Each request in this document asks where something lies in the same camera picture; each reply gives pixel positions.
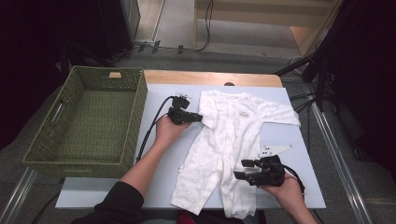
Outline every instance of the white baby onesie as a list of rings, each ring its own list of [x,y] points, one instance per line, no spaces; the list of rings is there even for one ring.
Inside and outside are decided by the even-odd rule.
[[[221,180],[226,217],[245,218],[256,211],[256,188],[235,179],[241,160],[257,158],[264,122],[300,125],[289,105],[270,102],[247,93],[202,91],[199,113],[205,125],[179,168],[171,204],[199,215]]]

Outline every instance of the gray floor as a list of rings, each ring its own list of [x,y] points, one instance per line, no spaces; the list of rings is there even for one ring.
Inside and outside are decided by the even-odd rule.
[[[167,2],[168,7],[172,6],[172,1],[169,0]],[[166,34],[161,30],[163,27],[164,25],[160,27],[158,37],[162,39],[163,44],[168,43],[166,45],[169,45],[169,47],[175,47],[172,46],[173,44],[170,40],[172,38],[165,38],[165,36],[172,37],[180,33],[174,30],[172,34]],[[288,31],[284,27],[273,28],[279,29],[279,32],[284,34],[283,39],[276,39],[276,36],[273,36],[274,39],[271,39],[271,37],[267,36],[266,38],[269,39],[266,42],[260,42],[258,40],[262,40],[262,38],[257,37],[255,41],[250,42],[251,48],[241,48],[245,50],[243,52],[242,50],[235,52],[234,46],[248,42],[244,37],[242,39],[234,39],[236,38],[235,36],[229,36],[229,40],[222,39],[220,41],[215,38],[217,35],[214,33],[214,42],[204,52],[184,51],[182,54],[177,54],[172,49],[160,49],[157,53],[152,54],[150,49],[146,49],[143,52],[134,51],[127,54],[117,63],[117,66],[138,66],[144,69],[270,74],[287,66],[291,58],[298,56],[298,53],[295,53],[296,48],[293,46],[292,38],[290,35],[286,35]],[[205,39],[204,35],[200,36],[199,39]],[[183,41],[185,41],[183,43],[186,43],[185,45],[187,46],[188,39],[183,38]],[[254,51],[253,49],[256,48],[254,47],[256,44],[269,48],[278,47],[279,51],[276,51],[276,48],[273,48],[274,51],[266,51],[260,48]],[[288,53],[279,53],[283,49],[286,49]],[[304,83],[300,81],[297,75],[290,73],[283,76],[282,83],[287,89],[289,96],[305,93]],[[10,193],[25,170],[25,167],[21,164],[22,157],[30,146],[56,94],[57,92],[53,93],[32,116],[18,138],[0,151],[0,164],[2,164],[2,169],[0,170],[0,192],[2,192],[0,194],[0,211],[3,211],[6,207]],[[305,100],[303,98],[292,101],[292,104],[299,105]],[[347,138],[342,123],[336,114],[332,112],[331,102],[325,103],[325,115],[337,140],[340,154],[346,160],[347,166],[366,202],[373,222],[394,223],[396,220],[396,213],[394,212],[396,211],[396,185],[391,181],[389,172],[375,162],[362,162],[355,159],[353,146]],[[317,212],[324,223],[358,223],[313,111],[311,109],[309,111],[309,117],[307,109],[303,110],[300,114],[302,135],[306,145],[310,147],[310,158],[327,204],[326,209],[321,209]],[[310,120],[309,143],[307,135],[308,120]],[[15,223],[30,223],[41,207],[60,188],[59,179],[38,175]],[[52,203],[41,218],[40,223],[69,223],[72,219],[84,216],[88,212],[90,211],[59,210],[55,209],[54,203]],[[265,212],[268,223],[291,223],[291,220],[282,210],[267,210]]]
[[[165,1],[155,38],[161,41],[160,46],[199,49],[205,44],[205,20],[198,20],[195,31],[193,9],[194,1]],[[210,45],[205,51],[287,59],[300,56],[288,26],[235,21],[211,21]]]

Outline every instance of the table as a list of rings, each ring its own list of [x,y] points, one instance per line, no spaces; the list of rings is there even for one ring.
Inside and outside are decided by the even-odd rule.
[[[147,127],[153,118],[149,111],[152,111],[151,114],[155,113],[163,99],[166,98],[168,94],[172,94],[172,91],[174,90],[192,92],[193,97],[191,99],[191,105],[189,106],[190,111],[197,109],[197,102],[199,99],[196,98],[197,92],[201,90],[211,90],[213,87],[216,87],[217,90],[231,91],[231,93],[233,93],[233,91],[252,91],[257,94],[278,92],[278,94],[272,94],[275,99],[283,101],[281,103],[284,104],[287,102],[290,103],[286,91],[281,88],[282,84],[280,78],[275,75],[146,70],[145,76],[148,83],[148,100],[145,105],[145,113],[142,120],[146,121],[143,121],[141,124],[141,131],[137,144],[138,146],[140,146]],[[232,82],[238,87],[224,87],[223,85],[227,82]],[[291,141],[296,147],[295,150],[290,150],[285,152],[284,155],[279,156],[282,162],[292,168],[295,168],[296,172],[305,182],[307,192],[307,195],[305,195],[305,201],[307,206],[309,208],[324,208],[325,204],[318,187],[318,181],[316,180],[312,164],[306,153],[306,148],[299,128],[291,125],[289,125],[289,127],[278,124],[268,125],[269,126],[266,126],[266,128],[262,130],[262,136],[264,136],[263,138],[266,138],[265,140],[272,141],[272,143],[280,143],[282,141],[284,142],[284,139],[287,138],[288,141]],[[188,133],[183,133],[184,135],[180,136],[174,145],[164,154],[148,191],[148,195],[143,205],[144,208],[176,209],[174,206],[169,204],[169,201],[173,187],[176,183],[177,168],[184,161],[184,158],[188,153],[188,148],[183,146],[190,146],[202,127],[203,125],[201,123],[191,125]],[[288,135],[284,134],[285,128],[287,128]],[[153,138],[154,134],[152,134],[148,139],[146,149],[148,149],[150,143],[152,143]],[[186,148],[187,150],[175,150],[174,147]],[[92,208],[105,198],[106,194],[116,181],[118,181],[118,179],[66,178],[56,207]],[[258,189],[257,195],[258,208],[280,207],[276,200],[263,190]],[[205,208],[222,208],[219,188],[215,189],[214,193],[206,203]]]
[[[204,20],[210,0],[195,0],[197,20]],[[290,26],[298,49],[307,56],[331,27],[342,0],[214,0],[212,20]]]

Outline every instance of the small tag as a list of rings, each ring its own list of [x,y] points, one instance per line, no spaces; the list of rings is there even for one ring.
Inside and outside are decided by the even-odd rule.
[[[245,112],[245,111],[242,111],[242,112],[239,112],[239,117],[242,117],[242,118],[248,118],[248,117],[249,117],[249,115],[248,115],[248,113],[247,113],[247,112]]]

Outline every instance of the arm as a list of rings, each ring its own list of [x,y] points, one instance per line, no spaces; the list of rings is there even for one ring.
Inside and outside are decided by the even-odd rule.
[[[175,125],[168,117],[158,120],[154,144],[146,155],[120,181],[133,186],[144,197],[163,153],[177,140],[180,133],[189,126],[189,123]]]
[[[78,223],[137,223],[144,196],[163,153],[190,124],[175,125],[168,117],[157,122],[155,141],[145,156],[117,182],[94,212],[74,220]]]
[[[300,186],[293,176],[285,174],[285,181],[280,187],[260,186],[260,188],[274,195],[295,223],[317,223],[306,208]]]

